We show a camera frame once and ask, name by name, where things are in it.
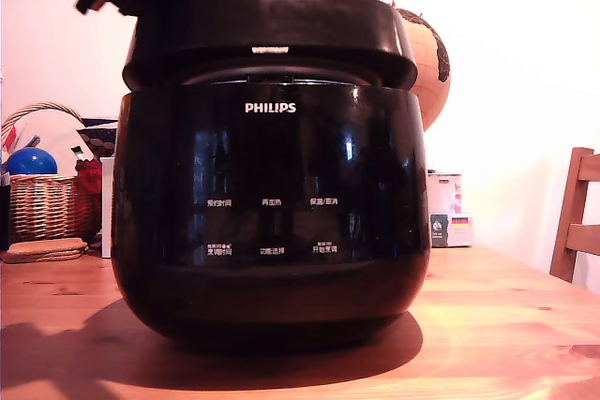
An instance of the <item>globe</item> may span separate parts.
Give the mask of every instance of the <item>globe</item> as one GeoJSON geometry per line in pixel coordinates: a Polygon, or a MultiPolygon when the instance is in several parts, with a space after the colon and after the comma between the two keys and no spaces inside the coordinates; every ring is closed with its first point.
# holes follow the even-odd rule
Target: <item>globe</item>
{"type": "Polygon", "coordinates": [[[427,130],[442,112],[450,90],[450,60],[442,39],[423,18],[396,8],[412,44],[419,76],[411,92],[419,97],[423,129],[427,130]]]}

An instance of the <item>wicker basket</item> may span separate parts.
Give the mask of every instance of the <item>wicker basket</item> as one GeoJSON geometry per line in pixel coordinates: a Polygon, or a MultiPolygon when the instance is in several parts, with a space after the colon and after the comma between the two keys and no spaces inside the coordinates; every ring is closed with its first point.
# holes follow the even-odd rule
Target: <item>wicker basket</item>
{"type": "MultiPolygon", "coordinates": [[[[55,103],[25,107],[2,124],[2,143],[10,128],[26,114],[41,110],[66,112],[80,122],[71,108],[55,103]]],[[[10,177],[9,239],[12,243],[79,237],[87,240],[99,232],[98,199],[78,183],[77,176],[12,175],[10,177]]]]}

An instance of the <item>philips logo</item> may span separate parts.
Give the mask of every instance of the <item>philips logo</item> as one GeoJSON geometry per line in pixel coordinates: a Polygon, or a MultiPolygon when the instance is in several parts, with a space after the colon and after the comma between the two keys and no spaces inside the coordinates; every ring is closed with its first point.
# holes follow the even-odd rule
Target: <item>philips logo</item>
{"type": "Polygon", "coordinates": [[[296,112],[295,103],[247,103],[246,112],[296,112]]]}

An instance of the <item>rice cooker lid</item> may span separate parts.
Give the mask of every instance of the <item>rice cooker lid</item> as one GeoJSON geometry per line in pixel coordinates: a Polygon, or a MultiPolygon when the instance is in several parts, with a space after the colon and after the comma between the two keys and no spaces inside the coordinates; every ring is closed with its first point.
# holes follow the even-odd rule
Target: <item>rice cooker lid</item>
{"type": "Polygon", "coordinates": [[[405,90],[417,77],[400,15],[378,0],[170,0],[139,16],[123,78],[138,90],[240,67],[405,90]]]}

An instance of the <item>coaster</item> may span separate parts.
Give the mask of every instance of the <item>coaster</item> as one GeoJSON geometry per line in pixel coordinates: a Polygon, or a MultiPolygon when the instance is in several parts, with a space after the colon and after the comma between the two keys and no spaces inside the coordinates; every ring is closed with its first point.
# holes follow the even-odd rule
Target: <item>coaster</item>
{"type": "Polygon", "coordinates": [[[46,255],[54,252],[81,251],[86,247],[87,244],[80,238],[48,239],[13,244],[7,253],[15,256],[46,255]]]}
{"type": "Polygon", "coordinates": [[[35,255],[29,257],[15,257],[14,255],[10,255],[8,252],[1,252],[0,259],[5,264],[18,264],[18,263],[27,263],[27,262],[50,262],[50,261],[68,261],[70,259],[79,258],[83,252],[81,250],[72,250],[68,252],[62,252],[55,256],[46,256],[46,255],[35,255]]]}

